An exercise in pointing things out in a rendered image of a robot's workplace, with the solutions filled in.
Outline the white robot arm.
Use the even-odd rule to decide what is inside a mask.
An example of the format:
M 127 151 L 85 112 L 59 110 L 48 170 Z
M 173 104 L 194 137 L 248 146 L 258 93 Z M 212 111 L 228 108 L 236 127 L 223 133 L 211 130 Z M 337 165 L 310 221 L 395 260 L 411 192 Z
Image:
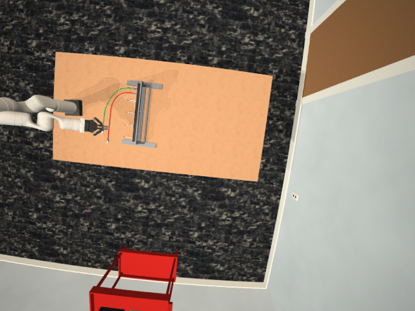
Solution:
M 60 117 L 51 112 L 75 113 L 77 106 L 74 102 L 56 100 L 42 95 L 34 95 L 23 102 L 11 98 L 0 97 L 0 124 L 28 126 L 49 132 L 54 129 L 54 119 L 64 130 L 75 130 L 84 133 L 85 118 L 72 119 Z M 20 111 L 20 112 L 19 112 Z M 38 123 L 35 124 L 29 113 L 38 113 Z

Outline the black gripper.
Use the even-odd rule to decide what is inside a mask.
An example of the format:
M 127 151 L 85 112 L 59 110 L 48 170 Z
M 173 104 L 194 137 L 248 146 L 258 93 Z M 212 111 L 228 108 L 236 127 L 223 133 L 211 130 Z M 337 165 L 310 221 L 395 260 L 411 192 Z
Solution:
M 100 124 L 97 124 L 95 121 L 97 121 Z M 98 128 L 98 126 L 102 127 L 102 128 Z M 92 120 L 85 120 L 85 127 L 84 127 L 84 131 L 85 132 L 90 132 L 92 133 L 94 136 L 96 136 L 97 134 L 101 133 L 102 130 L 108 130 L 109 127 L 108 126 L 103 126 L 102 122 L 100 120 L 98 120 L 98 118 L 94 117 Z M 96 130 L 99 130 L 97 132 L 94 132 Z

